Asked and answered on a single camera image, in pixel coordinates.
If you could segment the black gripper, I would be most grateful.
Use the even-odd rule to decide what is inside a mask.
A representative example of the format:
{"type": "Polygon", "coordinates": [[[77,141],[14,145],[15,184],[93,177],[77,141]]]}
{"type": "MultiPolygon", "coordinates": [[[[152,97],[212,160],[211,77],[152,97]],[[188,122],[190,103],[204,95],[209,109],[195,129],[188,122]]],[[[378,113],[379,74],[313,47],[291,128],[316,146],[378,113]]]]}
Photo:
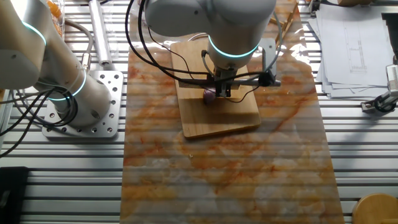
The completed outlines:
{"type": "Polygon", "coordinates": [[[235,70],[215,69],[216,97],[230,97],[232,84],[228,80],[234,80],[235,70]]]}

